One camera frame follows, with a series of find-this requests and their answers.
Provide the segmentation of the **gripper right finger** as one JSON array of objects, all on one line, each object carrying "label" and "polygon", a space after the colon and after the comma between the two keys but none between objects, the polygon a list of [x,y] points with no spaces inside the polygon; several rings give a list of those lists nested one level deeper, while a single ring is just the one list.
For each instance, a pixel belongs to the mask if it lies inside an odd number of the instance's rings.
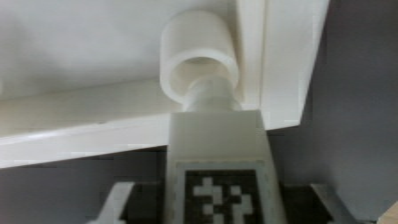
[{"label": "gripper right finger", "polygon": [[353,217],[330,186],[325,184],[312,184],[311,188],[330,215],[327,224],[375,224],[371,221],[360,221]]}]

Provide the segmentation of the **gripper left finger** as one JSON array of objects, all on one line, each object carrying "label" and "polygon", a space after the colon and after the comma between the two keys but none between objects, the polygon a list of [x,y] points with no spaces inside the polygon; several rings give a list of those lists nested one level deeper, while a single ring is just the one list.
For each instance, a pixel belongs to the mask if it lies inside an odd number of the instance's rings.
[{"label": "gripper left finger", "polygon": [[97,217],[87,224],[126,224],[120,219],[135,183],[117,182],[112,186]]}]

